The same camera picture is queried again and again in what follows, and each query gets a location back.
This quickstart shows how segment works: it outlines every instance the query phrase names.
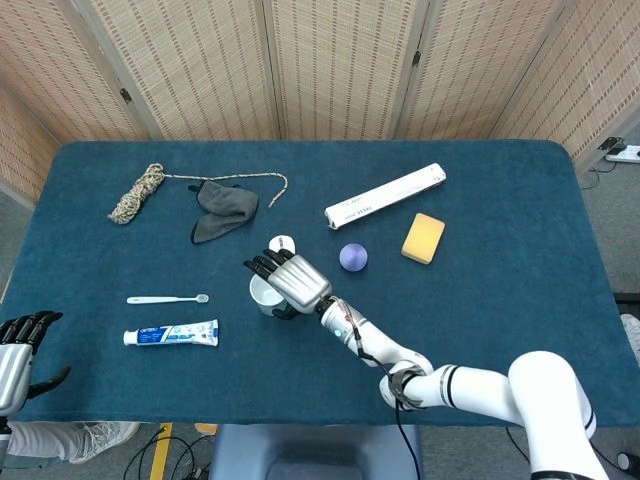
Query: white toothbrush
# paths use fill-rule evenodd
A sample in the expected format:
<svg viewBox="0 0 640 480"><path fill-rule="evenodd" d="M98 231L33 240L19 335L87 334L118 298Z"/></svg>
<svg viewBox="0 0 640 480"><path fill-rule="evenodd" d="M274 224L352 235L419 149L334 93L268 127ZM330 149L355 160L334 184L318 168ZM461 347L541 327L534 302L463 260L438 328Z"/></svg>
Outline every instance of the white toothbrush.
<svg viewBox="0 0 640 480"><path fill-rule="evenodd" d="M170 303L170 302L198 302L207 303L209 301L209 295L201 293L193 298L180 298L180 297L129 297L127 303L131 305L143 305L145 303Z"/></svg>

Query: gray cloth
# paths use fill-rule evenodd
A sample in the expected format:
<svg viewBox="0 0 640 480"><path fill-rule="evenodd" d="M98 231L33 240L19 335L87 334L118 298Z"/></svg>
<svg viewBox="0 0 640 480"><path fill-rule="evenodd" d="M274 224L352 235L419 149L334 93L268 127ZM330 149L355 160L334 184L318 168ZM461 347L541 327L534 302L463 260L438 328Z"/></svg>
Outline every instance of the gray cloth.
<svg viewBox="0 0 640 480"><path fill-rule="evenodd" d="M207 212L191 231L194 244L208 242L247 223L258 208L258 195L241 188L228 188L210 181L202 183L198 203Z"/></svg>

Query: long white box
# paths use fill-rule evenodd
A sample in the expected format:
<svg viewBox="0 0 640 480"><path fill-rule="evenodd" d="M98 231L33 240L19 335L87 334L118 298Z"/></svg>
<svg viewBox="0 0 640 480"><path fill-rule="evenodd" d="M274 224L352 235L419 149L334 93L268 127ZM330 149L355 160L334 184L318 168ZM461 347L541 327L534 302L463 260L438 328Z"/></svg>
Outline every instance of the long white box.
<svg viewBox="0 0 640 480"><path fill-rule="evenodd" d="M445 181L447 175L437 163L400 177L368 192L361 193L325 209L329 227L337 230L388 205L433 188Z"/></svg>

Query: toothpaste cap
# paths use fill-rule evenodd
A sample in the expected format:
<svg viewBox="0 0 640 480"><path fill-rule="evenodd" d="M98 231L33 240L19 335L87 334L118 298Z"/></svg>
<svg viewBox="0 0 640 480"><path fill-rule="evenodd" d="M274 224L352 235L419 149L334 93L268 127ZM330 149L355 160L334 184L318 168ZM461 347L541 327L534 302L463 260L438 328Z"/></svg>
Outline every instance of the toothpaste cap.
<svg viewBox="0 0 640 480"><path fill-rule="evenodd" d="M122 340L124 341L125 345L137 345L138 332L135 330L133 332L125 331L124 335L122 336Z"/></svg>

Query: toothpaste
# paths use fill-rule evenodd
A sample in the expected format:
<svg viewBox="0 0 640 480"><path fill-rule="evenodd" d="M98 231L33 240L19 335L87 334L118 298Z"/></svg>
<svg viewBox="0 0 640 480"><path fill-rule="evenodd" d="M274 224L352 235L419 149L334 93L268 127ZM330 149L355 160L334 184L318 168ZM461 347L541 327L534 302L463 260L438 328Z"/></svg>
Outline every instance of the toothpaste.
<svg viewBox="0 0 640 480"><path fill-rule="evenodd" d="M218 320L169 325L166 327L141 328L133 332L125 331L125 345L170 345L195 343L197 345L218 346Z"/></svg>

